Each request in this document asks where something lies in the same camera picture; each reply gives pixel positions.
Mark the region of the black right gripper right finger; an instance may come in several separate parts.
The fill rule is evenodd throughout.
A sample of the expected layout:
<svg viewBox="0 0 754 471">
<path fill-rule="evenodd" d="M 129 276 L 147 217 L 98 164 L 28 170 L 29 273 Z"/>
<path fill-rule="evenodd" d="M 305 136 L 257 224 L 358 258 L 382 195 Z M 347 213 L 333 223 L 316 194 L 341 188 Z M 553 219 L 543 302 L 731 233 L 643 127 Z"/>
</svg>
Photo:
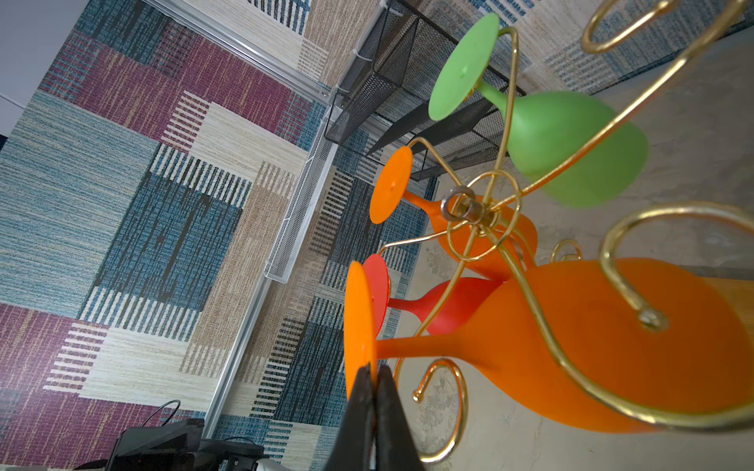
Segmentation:
<svg viewBox="0 0 754 471">
<path fill-rule="evenodd" d="M 387 365 L 381 365 L 377 373 L 375 412 L 376 469 L 424 471 L 392 370 Z"/>
</svg>

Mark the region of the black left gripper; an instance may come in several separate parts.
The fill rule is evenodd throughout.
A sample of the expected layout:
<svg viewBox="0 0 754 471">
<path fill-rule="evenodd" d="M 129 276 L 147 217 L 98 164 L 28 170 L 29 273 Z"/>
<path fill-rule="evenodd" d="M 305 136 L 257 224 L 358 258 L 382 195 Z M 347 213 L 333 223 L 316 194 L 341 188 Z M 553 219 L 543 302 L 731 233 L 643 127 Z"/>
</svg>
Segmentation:
<svg viewBox="0 0 754 471">
<path fill-rule="evenodd" d="M 204 439 L 202 419 L 135 427 L 119 437 L 107 470 L 254 470 L 264 459 L 253 442 Z"/>
</svg>

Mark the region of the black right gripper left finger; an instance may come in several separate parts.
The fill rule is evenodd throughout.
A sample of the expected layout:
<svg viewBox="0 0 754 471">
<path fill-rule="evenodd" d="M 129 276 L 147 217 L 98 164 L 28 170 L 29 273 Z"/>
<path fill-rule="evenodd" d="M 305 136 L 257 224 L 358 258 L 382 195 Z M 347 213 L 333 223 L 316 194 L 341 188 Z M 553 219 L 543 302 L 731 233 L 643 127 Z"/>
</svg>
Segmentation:
<svg viewBox="0 0 754 471">
<path fill-rule="evenodd" d="M 374 442 L 375 397 L 369 365 L 357 371 L 341 428 L 324 470 L 369 470 Z"/>
</svg>

